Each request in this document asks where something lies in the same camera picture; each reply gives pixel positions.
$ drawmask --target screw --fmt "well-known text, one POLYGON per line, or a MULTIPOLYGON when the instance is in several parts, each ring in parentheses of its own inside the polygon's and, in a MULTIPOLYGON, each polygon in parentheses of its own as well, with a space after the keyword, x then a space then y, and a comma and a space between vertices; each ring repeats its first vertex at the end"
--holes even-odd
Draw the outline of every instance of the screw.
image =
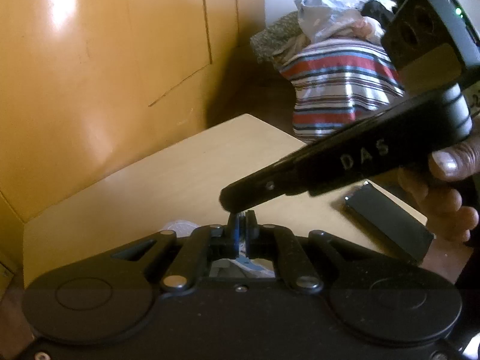
POLYGON ((163 279, 163 284, 170 288, 178 288, 179 290, 185 287, 187 279, 183 276, 178 276, 176 274, 172 276, 167 276, 163 279))
POLYGON ((305 290, 315 290, 320 285, 320 281, 313 276, 302 276, 297 279, 297 286, 305 290))
POLYGON ((247 287, 247 286, 236 286, 236 287, 235 287, 235 291, 236 291, 236 292, 247 292, 247 291, 248 291, 248 287, 247 287))
POLYGON ((433 355, 431 360, 448 360, 448 356, 442 352, 437 352, 433 355))
POLYGON ((35 360, 50 360, 50 356, 45 352, 37 352, 35 354, 35 360))

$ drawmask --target human hand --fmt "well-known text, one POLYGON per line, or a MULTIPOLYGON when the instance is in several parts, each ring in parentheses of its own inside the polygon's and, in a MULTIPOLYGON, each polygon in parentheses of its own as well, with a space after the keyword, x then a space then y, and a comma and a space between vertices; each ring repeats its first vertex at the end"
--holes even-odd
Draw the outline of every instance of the human hand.
MULTIPOLYGON (((461 181, 480 172, 480 134, 429 157, 432 176, 446 182, 461 181)), ((430 186, 426 177, 410 169, 398 173, 402 188, 409 192, 420 211, 427 217, 427 228, 450 241, 466 242, 470 231, 479 223, 479 214, 472 207, 462 206, 462 197, 454 188, 430 186)))

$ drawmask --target wooden cabinet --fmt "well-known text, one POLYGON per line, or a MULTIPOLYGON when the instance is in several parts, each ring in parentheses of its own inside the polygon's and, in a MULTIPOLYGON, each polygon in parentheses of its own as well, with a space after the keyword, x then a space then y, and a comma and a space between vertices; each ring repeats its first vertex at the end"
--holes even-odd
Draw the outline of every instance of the wooden cabinet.
POLYGON ((241 84, 231 57, 263 8, 0 0, 0 191, 20 222, 205 129, 241 84))

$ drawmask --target fingernail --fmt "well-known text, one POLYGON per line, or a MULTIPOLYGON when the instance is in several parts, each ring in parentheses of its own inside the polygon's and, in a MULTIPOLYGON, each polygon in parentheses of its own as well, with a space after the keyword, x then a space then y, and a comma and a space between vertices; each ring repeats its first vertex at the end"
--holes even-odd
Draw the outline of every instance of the fingernail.
POLYGON ((431 156, 445 176, 454 176, 457 173, 457 161, 449 152, 436 151, 431 156))

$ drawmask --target red stripe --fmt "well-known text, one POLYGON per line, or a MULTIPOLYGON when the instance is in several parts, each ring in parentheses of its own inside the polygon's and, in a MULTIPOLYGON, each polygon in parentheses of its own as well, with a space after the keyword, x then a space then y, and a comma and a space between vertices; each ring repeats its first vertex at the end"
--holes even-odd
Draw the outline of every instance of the red stripe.
POLYGON ((361 111, 348 112, 345 114, 294 114, 293 122, 296 124, 351 123, 361 115, 361 111))
POLYGON ((290 69, 282 72, 286 78, 297 75, 305 71, 312 71, 322 68, 333 68, 341 66, 352 66, 358 68, 365 68, 375 71, 383 76, 387 76, 391 80, 398 81, 398 73, 394 69, 389 69, 383 64, 372 61, 371 59, 362 58, 356 55, 340 55, 328 56, 325 58, 319 57, 308 61, 300 61, 292 66, 290 69))

